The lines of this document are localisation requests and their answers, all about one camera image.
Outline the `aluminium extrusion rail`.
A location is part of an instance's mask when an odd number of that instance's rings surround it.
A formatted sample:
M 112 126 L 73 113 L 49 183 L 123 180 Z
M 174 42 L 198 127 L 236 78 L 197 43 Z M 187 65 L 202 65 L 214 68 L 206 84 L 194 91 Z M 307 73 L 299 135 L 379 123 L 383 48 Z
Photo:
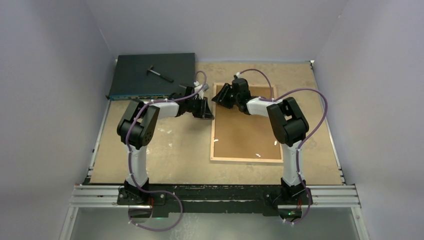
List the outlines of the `aluminium extrusion rail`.
M 118 207 L 117 185 L 77 185 L 74 187 L 70 205 L 74 208 Z M 312 208 L 359 208 L 361 207 L 354 185 L 310 185 Z

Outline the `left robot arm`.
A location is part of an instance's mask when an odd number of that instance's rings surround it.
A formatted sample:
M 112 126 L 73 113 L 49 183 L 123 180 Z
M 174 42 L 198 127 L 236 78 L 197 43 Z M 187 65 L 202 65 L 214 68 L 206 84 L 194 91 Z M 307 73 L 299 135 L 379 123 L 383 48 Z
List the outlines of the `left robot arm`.
M 147 146 L 153 139 L 157 121 L 180 117 L 191 113 L 194 118 L 214 120 L 214 115 L 204 96 L 209 86 L 195 82 L 194 86 L 184 86 L 165 99 L 133 100 L 127 106 L 118 126 L 117 134 L 126 145 L 128 154 L 128 176 L 124 182 L 124 196 L 130 197 L 138 205 L 146 203 L 151 194 L 147 174 Z

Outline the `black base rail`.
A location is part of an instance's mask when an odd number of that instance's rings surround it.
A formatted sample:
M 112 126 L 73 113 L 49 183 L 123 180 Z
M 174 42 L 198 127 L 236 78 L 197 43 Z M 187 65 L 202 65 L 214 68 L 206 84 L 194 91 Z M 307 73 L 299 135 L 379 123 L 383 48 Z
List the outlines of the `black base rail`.
M 143 190 L 125 183 L 118 188 L 117 204 L 147 207 L 154 218 L 170 213 L 261 214 L 299 217 L 312 203 L 302 188 L 290 192 L 281 184 L 165 184 L 147 183 Z

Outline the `small black hammer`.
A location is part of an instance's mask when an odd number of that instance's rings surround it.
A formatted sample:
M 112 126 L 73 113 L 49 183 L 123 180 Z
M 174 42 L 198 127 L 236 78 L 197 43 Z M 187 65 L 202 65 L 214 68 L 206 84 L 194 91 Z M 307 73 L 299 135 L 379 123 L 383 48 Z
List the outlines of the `small black hammer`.
M 165 80 L 165 81 L 167 81 L 167 82 L 169 82 L 169 83 L 173 83 L 173 82 L 174 82 L 174 79 L 172 79 L 171 77 L 166 76 L 166 75 L 163 75 L 163 74 L 161 74 L 161 73 L 159 73 L 159 72 L 155 71 L 155 70 L 154 70 L 154 65 L 151 65 L 151 66 L 150 66 L 150 67 L 146 70 L 146 75 L 149 75 L 149 74 L 154 74 L 154 75 L 156 75 L 156 76 L 160 77 L 161 79 L 163 79 L 163 80 Z

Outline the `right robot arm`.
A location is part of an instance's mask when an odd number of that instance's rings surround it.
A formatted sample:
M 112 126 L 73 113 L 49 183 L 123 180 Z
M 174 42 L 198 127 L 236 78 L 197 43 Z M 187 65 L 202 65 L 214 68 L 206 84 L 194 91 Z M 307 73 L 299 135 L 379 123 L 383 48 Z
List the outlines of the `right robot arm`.
M 231 84 L 225 83 L 212 98 L 219 106 L 238 110 L 246 115 L 267 117 L 275 139 L 283 150 L 283 174 L 281 178 L 282 200 L 294 203 L 302 194 L 310 196 L 302 173 L 301 143 L 306 139 L 309 123 L 293 97 L 285 99 L 265 99 L 251 94 L 244 78 L 236 78 Z

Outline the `dark network switch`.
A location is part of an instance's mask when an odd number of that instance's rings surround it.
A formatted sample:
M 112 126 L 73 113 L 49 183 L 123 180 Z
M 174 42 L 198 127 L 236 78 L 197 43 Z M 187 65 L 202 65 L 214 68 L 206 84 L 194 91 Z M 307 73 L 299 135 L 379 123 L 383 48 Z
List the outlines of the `dark network switch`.
M 167 82 L 152 73 L 146 75 L 151 65 L 156 72 L 174 79 L 174 82 Z M 119 55 L 106 98 L 111 101 L 164 99 L 182 86 L 192 86 L 195 72 L 194 53 Z

